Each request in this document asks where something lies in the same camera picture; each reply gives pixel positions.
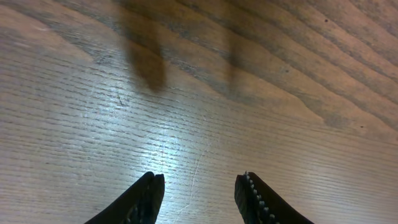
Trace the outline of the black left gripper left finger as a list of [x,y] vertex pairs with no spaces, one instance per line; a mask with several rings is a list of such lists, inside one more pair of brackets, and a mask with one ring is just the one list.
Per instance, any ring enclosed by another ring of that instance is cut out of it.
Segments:
[[146,172],[85,224],[155,224],[164,193],[164,175]]

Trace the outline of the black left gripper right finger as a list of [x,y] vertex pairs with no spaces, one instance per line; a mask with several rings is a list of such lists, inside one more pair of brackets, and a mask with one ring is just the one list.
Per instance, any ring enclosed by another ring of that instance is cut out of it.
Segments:
[[245,224],[313,224],[253,172],[236,177],[234,199]]

